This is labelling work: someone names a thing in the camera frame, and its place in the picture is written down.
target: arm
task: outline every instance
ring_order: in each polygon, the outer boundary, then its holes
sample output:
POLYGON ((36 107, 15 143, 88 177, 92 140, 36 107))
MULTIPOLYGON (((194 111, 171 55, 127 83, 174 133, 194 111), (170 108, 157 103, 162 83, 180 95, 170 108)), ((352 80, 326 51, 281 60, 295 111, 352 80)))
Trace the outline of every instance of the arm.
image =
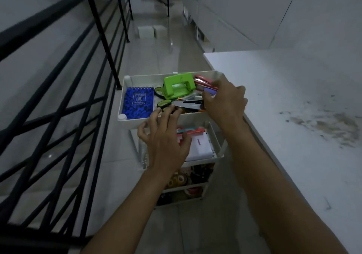
POLYGON ((134 253, 143 229, 150 217, 162 190, 184 163, 190 151, 191 137, 183 135, 183 143, 177 142, 176 126, 181 110, 174 106, 165 109, 160 125, 155 110, 148 121, 151 133, 146 135, 143 123, 138 128, 140 137, 148 147, 150 167, 143 173, 135 188, 114 212, 111 218, 95 234, 82 254, 134 253))
POLYGON ((245 87, 222 76, 214 98, 203 93, 207 112, 222 129, 233 167, 271 250, 276 253, 346 253, 332 231, 285 179, 243 121, 245 87))

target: white countertop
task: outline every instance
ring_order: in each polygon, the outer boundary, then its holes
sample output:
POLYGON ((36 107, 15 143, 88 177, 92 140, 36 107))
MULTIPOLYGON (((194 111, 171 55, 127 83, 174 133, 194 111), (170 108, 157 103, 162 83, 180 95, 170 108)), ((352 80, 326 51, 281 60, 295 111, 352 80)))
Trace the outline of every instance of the white countertop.
POLYGON ((362 87, 295 50, 204 57, 246 87, 245 114, 276 164, 347 251, 362 253, 362 87))

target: forearm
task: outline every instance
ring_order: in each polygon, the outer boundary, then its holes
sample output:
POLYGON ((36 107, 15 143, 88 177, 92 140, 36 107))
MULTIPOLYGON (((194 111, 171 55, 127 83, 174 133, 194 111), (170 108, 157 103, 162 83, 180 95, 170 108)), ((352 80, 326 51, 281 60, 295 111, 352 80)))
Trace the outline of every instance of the forearm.
POLYGON ((82 254, 134 253, 166 183, 165 175, 146 170, 126 200, 95 234, 82 254))
POLYGON ((278 253, 345 253, 334 234, 286 180, 251 133, 226 136, 236 176, 270 246, 278 253))

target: hand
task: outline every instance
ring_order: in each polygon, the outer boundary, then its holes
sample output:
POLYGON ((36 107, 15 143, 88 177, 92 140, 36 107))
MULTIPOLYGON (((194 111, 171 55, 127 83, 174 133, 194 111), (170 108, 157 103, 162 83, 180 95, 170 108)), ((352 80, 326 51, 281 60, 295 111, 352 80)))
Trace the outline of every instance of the hand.
POLYGON ((146 135, 144 133, 146 122, 138 127, 137 133, 138 137, 147 144, 150 168, 163 175, 166 182, 185 162, 192 141, 191 136, 184 133, 182 144, 179 145, 177 142, 177 120, 182 110, 174 110, 174 105, 167 107, 162 113, 158 125, 157 118, 161 109, 156 109, 148 119, 150 134, 146 135))
POLYGON ((205 109, 210 117, 225 136, 249 132, 248 125, 243 121, 244 109, 248 103, 248 99, 244 98, 245 87, 235 87, 224 74, 212 85, 218 87, 214 98, 209 92, 202 93, 205 109))

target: spiral notebook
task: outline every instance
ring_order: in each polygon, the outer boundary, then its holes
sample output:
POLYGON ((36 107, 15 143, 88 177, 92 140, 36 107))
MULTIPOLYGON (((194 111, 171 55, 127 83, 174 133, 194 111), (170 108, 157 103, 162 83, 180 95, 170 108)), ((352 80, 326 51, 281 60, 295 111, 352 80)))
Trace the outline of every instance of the spiral notebook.
POLYGON ((127 119, 148 118, 153 111, 153 87, 128 87, 122 113, 127 119))

